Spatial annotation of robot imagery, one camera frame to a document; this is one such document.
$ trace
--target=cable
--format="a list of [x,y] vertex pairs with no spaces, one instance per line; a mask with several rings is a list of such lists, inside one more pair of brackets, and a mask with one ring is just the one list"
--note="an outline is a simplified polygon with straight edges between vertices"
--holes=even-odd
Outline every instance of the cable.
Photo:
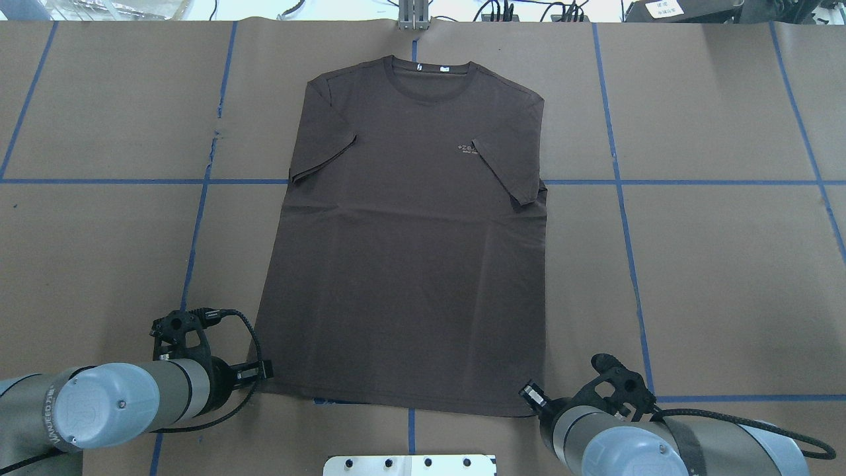
[[[385,0],[385,1],[386,1],[386,2],[388,2],[388,3],[390,3],[390,4],[392,4],[394,7],[399,8],[399,5],[398,5],[397,3],[392,2],[391,0]],[[435,2],[435,0],[429,0],[429,4],[430,4],[430,5],[432,5],[432,3],[433,3],[433,2]]]
[[556,6],[556,5],[561,5],[561,18],[564,18],[564,14],[566,13],[566,10],[567,10],[567,5],[564,5],[564,2],[552,2],[552,3],[549,3],[548,6],[547,6],[547,9],[543,11],[543,15],[541,15],[540,21],[543,21],[543,19],[545,19],[547,17],[547,12],[549,11],[549,9]]
[[561,15],[561,18],[559,18],[559,19],[558,19],[558,21],[570,21],[570,15],[573,15],[573,17],[575,17],[575,16],[577,15],[577,13],[576,13],[576,9],[577,9],[578,7],[579,7],[579,6],[578,6],[578,5],[576,5],[576,2],[575,2],[575,0],[574,0],[574,1],[573,1],[570,5],[569,5],[569,7],[567,7],[567,13],[565,13],[565,14]]
[[590,0],[585,0],[585,2],[582,3],[581,5],[577,5],[576,2],[573,2],[573,17],[572,17],[572,19],[570,17],[567,17],[567,21],[573,21],[573,22],[585,21],[585,11],[584,11],[584,9],[582,9],[581,6],[584,5],[585,3],[588,3],[589,1]]
[[[247,319],[247,317],[244,316],[244,314],[242,314],[241,312],[236,311],[235,309],[221,309],[220,315],[221,315],[221,317],[238,316],[239,318],[241,318],[241,321],[244,323],[244,325],[247,327],[247,330],[250,332],[250,337],[252,338],[253,345],[255,346],[255,359],[256,359],[256,361],[258,361],[259,365],[261,366],[261,363],[263,362],[262,359],[261,359],[261,344],[259,344],[259,338],[255,334],[255,329],[253,329],[253,326],[252,326],[252,324],[250,324],[250,321]],[[207,428],[210,428],[210,427],[212,427],[212,426],[214,426],[218,423],[223,423],[225,420],[228,420],[232,416],[234,416],[235,413],[240,412],[241,408],[244,408],[244,406],[247,404],[247,402],[250,401],[250,398],[252,398],[255,391],[258,389],[260,381],[261,381],[261,379],[258,377],[258,374],[257,374],[256,377],[255,377],[255,381],[253,382],[253,385],[250,387],[250,391],[247,392],[247,396],[244,397],[244,400],[242,400],[240,402],[240,404],[238,404],[238,406],[235,407],[235,409],[232,412],[229,412],[229,413],[223,415],[222,417],[218,418],[217,420],[214,420],[214,421],[209,422],[209,423],[204,423],[202,425],[189,426],[189,427],[183,427],[183,428],[162,428],[162,429],[157,429],[157,430],[153,431],[152,433],[186,433],[186,432],[189,432],[189,431],[197,431],[197,430],[201,430],[201,429],[207,429]]]
[[540,0],[511,0],[511,3],[515,3],[515,2],[519,2],[519,3],[536,3],[536,4],[538,4],[538,5],[550,5],[550,4],[552,4],[552,3],[553,3],[553,2],[541,2]]
[[58,448],[50,448],[50,450],[46,453],[38,455],[37,457],[27,458],[24,461],[18,461],[15,464],[10,464],[5,468],[0,468],[0,474],[11,473],[13,471],[17,471],[24,466],[29,466],[34,462],[39,462],[41,460],[46,460],[50,457],[57,457],[59,455],[63,455],[64,451],[59,450]]
[[482,10],[484,10],[484,9],[485,9],[485,7],[486,7],[489,3],[491,4],[491,21],[493,21],[493,4],[495,3],[495,4],[497,5],[497,7],[499,7],[499,0],[487,0],[487,2],[484,2],[484,3],[481,5],[481,7],[479,7],[479,10],[476,12],[476,15],[473,17],[473,21],[476,21],[476,20],[479,18],[479,15],[481,14],[481,11],[482,11]]
[[769,423],[756,422],[755,420],[750,420],[748,418],[733,417],[732,415],[726,415],[724,413],[709,412],[707,410],[697,410],[694,408],[673,408],[671,410],[661,410],[659,412],[656,412],[654,415],[652,415],[650,421],[654,422],[656,420],[663,419],[664,417],[675,417],[680,415],[712,418],[723,422],[729,422],[738,425],[749,426],[752,428],[763,429],[765,431],[769,431],[770,433],[780,434],[781,436],[787,436],[788,438],[792,438],[794,440],[803,441],[804,443],[816,446],[817,448],[824,450],[823,453],[802,450],[802,455],[808,458],[830,460],[834,459],[838,455],[834,448],[831,448],[828,443],[820,441],[816,438],[811,438],[810,436],[806,436],[801,433],[795,433],[793,431],[781,429],[778,426],[771,425]]
[[299,0],[296,5],[294,5],[293,7],[285,10],[284,12],[280,13],[279,17],[283,17],[285,15],[292,14],[293,12],[299,10],[299,7],[302,7],[303,3],[305,3],[305,0]]
[[503,21],[511,21],[514,17],[514,4],[508,4],[508,0],[503,2]]

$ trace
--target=t-shirt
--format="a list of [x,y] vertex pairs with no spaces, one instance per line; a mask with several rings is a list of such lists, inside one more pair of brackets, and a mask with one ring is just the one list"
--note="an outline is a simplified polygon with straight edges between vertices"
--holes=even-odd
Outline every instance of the t-shirt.
[[542,381],[543,99],[393,56],[308,83],[256,330],[265,392],[524,416]]

